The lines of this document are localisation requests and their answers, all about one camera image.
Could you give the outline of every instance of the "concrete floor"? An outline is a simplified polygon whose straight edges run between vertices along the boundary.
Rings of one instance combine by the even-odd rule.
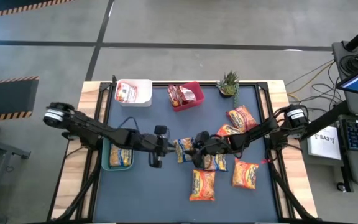
[[[0,17],[0,40],[96,42],[108,0],[76,0]],[[330,46],[358,33],[358,0],[115,0],[104,42]],[[93,47],[0,46],[0,78],[38,75],[34,115],[0,122],[0,140],[32,151],[0,188],[8,223],[47,217],[67,142],[42,122],[51,101],[76,104]],[[241,79],[289,82],[332,59],[330,52],[277,50],[102,48],[93,80],[216,80],[228,70]],[[337,71],[331,70],[333,78]],[[287,86],[296,90],[310,77]],[[329,84],[327,73],[313,83]],[[315,95],[308,86],[299,98]],[[327,109],[329,101],[306,106]],[[312,113],[317,118],[321,112]],[[358,222],[358,185],[336,190],[329,167],[306,165],[319,217]]]

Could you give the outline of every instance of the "white plastic container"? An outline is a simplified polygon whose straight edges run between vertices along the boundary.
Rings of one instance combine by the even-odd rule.
[[[117,86],[120,82],[130,84],[131,86],[136,86],[136,100],[134,103],[124,103],[116,99],[117,89],[114,94],[114,99],[118,101],[121,106],[151,106],[152,104],[152,92],[153,92],[153,82],[147,79],[120,79],[117,82]]]

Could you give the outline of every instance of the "desk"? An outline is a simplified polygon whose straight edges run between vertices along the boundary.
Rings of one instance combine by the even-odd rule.
[[[278,108],[288,105],[287,93],[285,91],[285,85],[282,80],[271,80],[271,81],[262,81],[262,82],[268,83],[270,99],[274,111]],[[81,92],[81,98],[77,106],[77,110],[84,112],[85,114],[87,114],[87,116],[90,117],[94,116],[100,84],[101,82],[84,82],[83,90]],[[104,96],[102,100],[102,105],[101,105],[102,110],[99,120],[102,120],[104,116],[103,112],[106,106],[106,98],[107,96]],[[262,97],[262,106],[266,108],[267,103],[266,100],[264,99],[265,97]],[[289,143],[299,146],[296,140],[290,140]],[[78,141],[70,142],[67,153],[77,149],[78,147],[79,147]],[[85,159],[86,159],[86,149],[80,150],[76,154],[71,155],[64,162],[62,174],[60,176],[60,180],[58,181],[56,197],[53,199],[51,205],[51,210],[49,214],[50,218],[57,218],[59,215],[61,215],[77,195],[81,186],[81,180],[84,173]],[[285,170],[287,173],[289,186],[292,192],[295,194],[295,196],[300,201],[300,203],[306,208],[306,210],[313,216],[317,217],[316,208],[314,206],[313,196],[311,193],[309,180],[307,177],[301,152],[298,151],[297,149],[292,149],[288,147],[287,149],[283,150],[283,160],[285,163]],[[85,197],[85,204],[83,207],[82,216],[87,215],[90,192],[91,191],[89,190],[87,196]],[[285,197],[282,192],[279,191],[279,193],[280,193],[280,203],[282,204],[282,208],[283,208],[283,216],[288,217],[288,210],[286,210],[287,203]]]

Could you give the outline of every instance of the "green tray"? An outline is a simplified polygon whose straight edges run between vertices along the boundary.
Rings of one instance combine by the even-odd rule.
[[[132,151],[132,160],[131,164],[127,167],[112,167],[110,166],[110,149],[111,142],[110,140],[103,138],[103,148],[102,148],[102,168],[105,171],[120,171],[120,170],[128,170],[132,167],[134,163],[134,151]]]

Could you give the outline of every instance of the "red plastic container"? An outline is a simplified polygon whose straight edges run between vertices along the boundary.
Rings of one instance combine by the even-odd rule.
[[[173,110],[175,112],[182,111],[182,110],[192,108],[194,106],[198,106],[198,105],[202,104],[202,102],[204,101],[204,93],[203,93],[203,90],[201,89],[200,84],[198,82],[190,82],[190,83],[183,84],[181,86],[186,89],[191,90],[194,93],[194,95],[196,96],[196,101],[187,103],[185,105],[173,107]]]

